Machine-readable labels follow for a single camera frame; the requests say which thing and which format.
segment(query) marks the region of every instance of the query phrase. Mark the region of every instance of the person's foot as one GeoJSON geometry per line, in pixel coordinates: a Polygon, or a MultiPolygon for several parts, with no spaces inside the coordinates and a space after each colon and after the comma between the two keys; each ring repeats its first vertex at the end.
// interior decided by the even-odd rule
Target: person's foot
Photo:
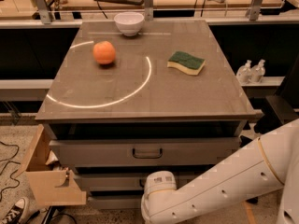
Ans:
{"type": "Polygon", "coordinates": [[[20,198],[9,210],[7,215],[0,220],[0,224],[22,224],[27,217],[29,200],[26,197],[20,198]]]}

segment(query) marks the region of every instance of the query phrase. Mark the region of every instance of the green scrubber sponge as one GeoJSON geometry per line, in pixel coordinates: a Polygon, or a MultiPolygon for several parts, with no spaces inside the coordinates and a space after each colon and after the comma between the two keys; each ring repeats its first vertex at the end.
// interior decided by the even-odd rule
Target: green scrubber sponge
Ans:
{"type": "Polygon", "coordinates": [[[194,57],[183,51],[176,51],[167,63],[167,67],[177,68],[192,76],[198,75],[204,65],[205,59],[194,57]]]}

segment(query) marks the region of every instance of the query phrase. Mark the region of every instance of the orange ball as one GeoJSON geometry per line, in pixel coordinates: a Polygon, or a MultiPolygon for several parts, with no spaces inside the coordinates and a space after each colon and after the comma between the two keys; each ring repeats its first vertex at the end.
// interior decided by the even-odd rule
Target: orange ball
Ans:
{"type": "Polygon", "coordinates": [[[115,49],[108,41],[102,41],[94,44],[93,57],[100,64],[113,63],[115,60],[115,49]]]}

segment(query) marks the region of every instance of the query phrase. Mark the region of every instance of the floor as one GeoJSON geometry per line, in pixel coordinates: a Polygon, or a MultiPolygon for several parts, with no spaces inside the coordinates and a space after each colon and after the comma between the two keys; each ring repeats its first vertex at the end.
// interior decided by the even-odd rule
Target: floor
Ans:
{"type": "MultiPolygon", "coordinates": [[[[5,161],[21,162],[26,148],[36,132],[34,116],[23,114],[16,125],[11,124],[9,115],[0,116],[0,141],[8,146],[0,145],[0,189],[3,190],[0,195],[0,220],[6,215],[11,206],[22,196],[30,200],[30,215],[39,210],[40,214],[28,223],[39,224],[46,214],[46,209],[36,204],[34,195],[30,190],[25,174],[18,176],[16,180],[10,178],[10,175],[18,170],[19,164],[10,162],[7,167],[5,161]]],[[[252,131],[244,131],[243,134],[253,138],[255,134],[252,131]]],[[[269,193],[259,198],[258,204],[242,202],[217,212],[213,212],[201,217],[185,221],[185,224],[274,224],[276,223],[277,212],[281,190],[269,193]]],[[[70,206],[61,213],[66,213],[73,217],[78,224],[104,224],[121,223],[133,224],[144,223],[140,210],[95,210],[88,204],[85,206],[70,206]]],[[[57,216],[51,223],[75,223],[67,215],[57,216]]]]}

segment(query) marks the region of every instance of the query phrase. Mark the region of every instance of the bottle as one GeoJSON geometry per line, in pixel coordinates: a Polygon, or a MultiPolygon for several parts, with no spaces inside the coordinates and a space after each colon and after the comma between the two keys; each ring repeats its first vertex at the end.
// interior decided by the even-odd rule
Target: bottle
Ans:
{"type": "Polygon", "coordinates": [[[252,83],[259,83],[261,82],[263,75],[265,73],[264,70],[264,62],[265,60],[261,59],[258,64],[254,65],[251,69],[251,79],[250,82],[252,83]]]}
{"type": "Polygon", "coordinates": [[[242,65],[236,73],[236,78],[239,80],[240,83],[246,84],[249,82],[251,77],[251,60],[247,60],[247,62],[242,65]]]}

